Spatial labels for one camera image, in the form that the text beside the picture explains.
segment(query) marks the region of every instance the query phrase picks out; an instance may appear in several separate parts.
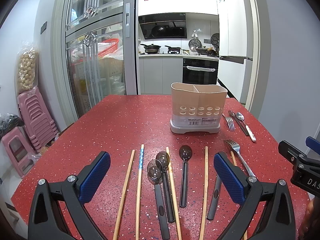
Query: oven handle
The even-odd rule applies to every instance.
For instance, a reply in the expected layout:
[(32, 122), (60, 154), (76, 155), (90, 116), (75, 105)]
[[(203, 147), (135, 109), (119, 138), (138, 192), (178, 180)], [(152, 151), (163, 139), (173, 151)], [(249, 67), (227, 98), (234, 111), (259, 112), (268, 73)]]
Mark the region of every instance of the oven handle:
[(196, 71), (207, 71), (207, 72), (215, 72), (215, 68), (205, 68), (205, 67), (192, 67), (192, 66), (186, 66), (187, 69), (190, 70), (196, 70)]

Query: white spoon handle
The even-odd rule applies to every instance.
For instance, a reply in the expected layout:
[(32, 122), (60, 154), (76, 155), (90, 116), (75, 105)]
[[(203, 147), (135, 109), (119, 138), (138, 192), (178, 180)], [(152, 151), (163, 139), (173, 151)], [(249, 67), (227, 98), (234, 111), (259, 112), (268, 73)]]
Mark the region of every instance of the white spoon handle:
[(255, 142), (255, 141), (256, 141), (256, 138), (255, 138), (255, 136), (253, 135), (252, 131), (250, 130), (249, 126), (246, 125), (245, 128), (247, 129), (251, 140), (252, 140), (253, 142)]

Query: speckled tabletop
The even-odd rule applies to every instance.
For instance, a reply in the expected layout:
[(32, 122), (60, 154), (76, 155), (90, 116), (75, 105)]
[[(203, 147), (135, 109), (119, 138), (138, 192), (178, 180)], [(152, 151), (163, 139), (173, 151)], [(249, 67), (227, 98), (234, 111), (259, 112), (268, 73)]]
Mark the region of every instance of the speckled tabletop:
[[(182, 160), (178, 150), (181, 145), (188, 144), (193, 149), (193, 156), (188, 162), (187, 207), (179, 208), (179, 215), (183, 240), (198, 239), (204, 191), (204, 147), (209, 147), (208, 210), (216, 179), (213, 156), (219, 151), (228, 152), (223, 140), (231, 138), (241, 145), (240, 152), (243, 158), (260, 181), (277, 182), (282, 178), (288, 182), (298, 228), (308, 203), (308, 194), (290, 183), (292, 165), (278, 153), (278, 143), (270, 133), (239, 102), (227, 98), (225, 114), (229, 109), (244, 114), (246, 122), (257, 138), (256, 143), (245, 136), (236, 123), (236, 131), (229, 131), (225, 119), (221, 119), (221, 129), (217, 134), (172, 133), (169, 127), (171, 96), (108, 96), (82, 116), (50, 147), (20, 183), (12, 201), (21, 217), (28, 222), (34, 190), (39, 179), (46, 178), (49, 182), (62, 181), (70, 174), (78, 174), (101, 150), (107, 151), (111, 155), (111, 167), (93, 199), (85, 207), (104, 235), (112, 239), (131, 150), (136, 149), (118, 238), (135, 239), (139, 150), (140, 145), (144, 143), (140, 239), (161, 239), (154, 189), (147, 178), (146, 168), (148, 162), (168, 146), (171, 152), (176, 195), (179, 199)], [(61, 207), (73, 236), (81, 239), (66, 207), (63, 204)], [(205, 239), (216, 239), (238, 208), (239, 205), (231, 201), (222, 185), (215, 218), (213, 221), (206, 221)], [(262, 209), (263, 203), (260, 203), (248, 229), (249, 236), (258, 223)], [(169, 228), (171, 239), (178, 239), (175, 223), (169, 224)]]

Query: gray lower cabinet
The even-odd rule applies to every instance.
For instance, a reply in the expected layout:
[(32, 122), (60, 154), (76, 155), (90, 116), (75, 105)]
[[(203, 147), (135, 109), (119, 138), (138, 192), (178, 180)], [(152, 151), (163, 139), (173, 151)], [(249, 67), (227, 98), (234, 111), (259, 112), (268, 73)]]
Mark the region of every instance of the gray lower cabinet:
[(163, 57), (162, 60), (162, 79), (164, 95), (171, 95), (171, 84), (182, 82), (183, 58), (182, 57)]
[(171, 95), (171, 84), (182, 82), (182, 57), (140, 57), (141, 94)]

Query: wooden chopstick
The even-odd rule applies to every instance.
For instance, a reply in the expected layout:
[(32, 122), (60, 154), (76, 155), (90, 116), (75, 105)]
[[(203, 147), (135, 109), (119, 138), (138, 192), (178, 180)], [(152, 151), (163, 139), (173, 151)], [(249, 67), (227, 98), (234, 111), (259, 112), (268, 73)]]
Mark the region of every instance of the wooden chopstick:
[(203, 195), (202, 218), (201, 218), (199, 240), (203, 240), (204, 238), (205, 215), (207, 213), (207, 199), (208, 199), (208, 147), (206, 146), (204, 150), (204, 195)]
[[(235, 155), (233, 154), (233, 151), (231, 151), (231, 158), (232, 158), (232, 161), (233, 161), (233, 165), (237, 166), (236, 158), (235, 158)], [(248, 231), (247, 230), (245, 231), (242, 239), (243, 240), (247, 240), (248, 239)]]
[(144, 155), (144, 144), (141, 144), (140, 159), (139, 159), (138, 186), (137, 186), (137, 200), (136, 200), (136, 240), (139, 240), (140, 198), (141, 198), (141, 181), (142, 181), (143, 155)]
[(131, 171), (131, 167), (132, 167), (132, 161), (133, 161), (134, 153), (135, 153), (135, 150), (132, 150), (130, 161), (129, 161), (129, 165), (128, 165), (128, 169), (127, 169), (127, 174), (125, 176), (125, 180), (124, 180), (124, 184), (123, 184), (123, 188), (122, 188), (122, 195), (121, 195), (121, 200), (120, 200), (120, 206), (119, 206), (119, 209), (118, 209), (116, 227), (115, 227), (115, 231), (113, 233), (113, 240), (117, 240), (118, 239), (121, 216), (122, 216), (122, 211), (123, 211), (123, 206), (124, 206), (124, 199), (125, 199), (125, 194), (127, 192), (127, 186), (128, 186), (128, 181), (129, 181), (129, 176), (130, 176), (130, 171)]
[[(167, 154), (170, 157), (169, 147), (166, 147), (165, 151), (167, 152)], [(174, 210), (174, 216), (175, 216), (175, 219), (176, 219), (176, 226), (177, 226), (177, 235), (178, 235), (178, 240), (182, 240), (181, 228), (180, 228), (180, 220), (179, 220), (179, 210), (178, 210), (176, 189), (174, 187), (174, 180), (173, 180), (173, 172), (172, 172), (172, 167), (171, 167), (171, 161), (169, 162), (168, 170), (169, 170), (169, 180), (170, 180), (170, 186), (171, 186), (173, 210)]]

